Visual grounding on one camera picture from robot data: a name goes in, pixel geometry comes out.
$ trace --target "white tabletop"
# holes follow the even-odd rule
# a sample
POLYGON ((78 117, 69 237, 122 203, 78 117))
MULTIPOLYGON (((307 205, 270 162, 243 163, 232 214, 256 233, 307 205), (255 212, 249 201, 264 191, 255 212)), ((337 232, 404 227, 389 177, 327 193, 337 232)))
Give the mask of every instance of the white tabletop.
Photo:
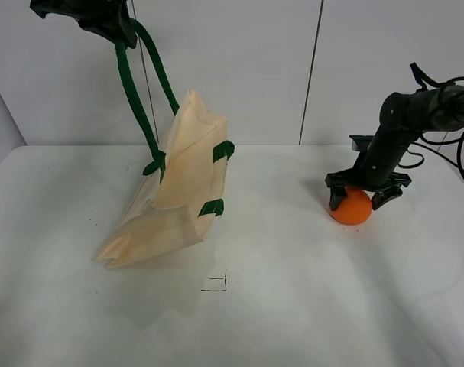
POLYGON ((349 147, 237 147, 205 242, 107 271, 94 255, 148 155, 27 147, 1 163, 0 366, 464 365, 464 186, 440 158, 345 227, 324 178, 349 147))

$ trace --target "bag handle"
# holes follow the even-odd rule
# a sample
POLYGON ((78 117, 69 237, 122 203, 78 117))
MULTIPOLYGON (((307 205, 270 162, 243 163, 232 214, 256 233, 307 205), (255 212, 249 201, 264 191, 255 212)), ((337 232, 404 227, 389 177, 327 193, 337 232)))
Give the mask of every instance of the bag handle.
MULTIPOLYGON (((152 41, 150 35, 143 25, 138 23, 135 19, 131 19, 130 21, 131 25, 135 29, 136 34, 143 40, 145 48, 147 48, 147 51, 150 54, 155 71, 157 72, 157 77, 161 82, 162 89, 164 90, 165 96, 169 100, 173 114, 176 115, 177 111, 179 110, 179 104, 177 103, 176 97, 174 96, 172 88, 170 87, 169 79, 165 73, 164 65, 162 64, 162 60, 159 57, 155 43, 152 41)), ((131 110, 133 111, 133 115, 135 115, 135 118, 144 133, 148 147, 150 148, 150 152, 152 154, 152 158, 154 159, 154 161, 144 169, 143 175, 148 176, 160 168, 162 182, 165 173, 165 153, 158 148, 158 143, 155 140, 147 114, 145 113, 143 105, 141 104, 140 96, 138 95, 135 82, 133 81, 133 77, 131 75, 130 66, 128 64, 125 42, 116 41, 115 49, 116 56, 118 58, 118 71, 122 80, 123 88, 125 89, 126 98, 128 99, 131 110)))

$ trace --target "green strap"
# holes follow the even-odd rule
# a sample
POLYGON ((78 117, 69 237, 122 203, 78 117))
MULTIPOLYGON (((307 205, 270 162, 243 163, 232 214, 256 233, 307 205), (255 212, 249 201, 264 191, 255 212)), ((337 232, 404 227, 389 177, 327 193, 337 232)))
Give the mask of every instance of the green strap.
POLYGON ((140 97, 138 96, 135 82, 133 81, 133 77, 131 76, 130 66, 128 65, 125 43, 123 41, 117 41, 115 49, 116 56, 118 58, 119 76, 122 79, 122 84, 123 88, 125 89, 126 98, 128 99, 131 110, 133 111, 133 114, 135 115, 135 118, 145 135, 148 147, 150 148, 150 152, 152 153, 152 158, 154 159, 154 162, 149 164, 145 168, 144 174, 152 174, 158 168, 160 168, 162 182, 165 173, 165 153, 163 151, 160 151, 158 148, 158 144, 152 132, 147 114, 145 113, 143 105, 141 104, 140 97))
POLYGON ((165 74, 164 65, 162 64, 162 60, 158 54, 157 48, 155 47, 155 43, 152 41, 152 38, 148 34, 147 30, 143 25, 141 25, 135 19, 130 19, 131 26, 135 29, 136 34, 141 38, 143 41, 145 48, 147 49, 148 54, 154 64, 155 71, 157 72, 158 80, 161 82, 162 89, 164 90, 165 96, 169 100, 170 107, 172 108, 172 112, 174 115, 177 114, 177 110, 179 109, 179 103, 176 101, 176 97, 172 92, 172 88, 169 84, 169 79, 165 74))
POLYGON ((219 159, 222 159, 226 156, 226 159, 230 157, 235 152, 235 146, 230 140, 225 140, 214 147, 213 149, 213 162, 216 162, 219 159))
POLYGON ((204 203, 203 208, 198 216, 205 216, 206 214, 215 214, 215 216, 221 216, 225 210, 225 204, 223 199, 217 199, 204 203))

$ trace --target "fabric bag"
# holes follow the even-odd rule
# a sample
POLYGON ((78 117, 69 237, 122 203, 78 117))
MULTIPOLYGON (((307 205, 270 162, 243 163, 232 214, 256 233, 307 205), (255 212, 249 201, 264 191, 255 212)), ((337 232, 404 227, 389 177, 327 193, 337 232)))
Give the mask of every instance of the fabric bag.
POLYGON ((226 118, 208 112, 190 90, 177 104, 157 49, 148 32, 131 20, 143 40, 174 112, 174 123, 159 147, 131 78, 126 46, 116 43, 125 93, 154 162, 128 210, 97 256, 108 268, 120 268, 194 245, 205 239, 222 200, 228 159, 234 145, 226 140, 226 118))

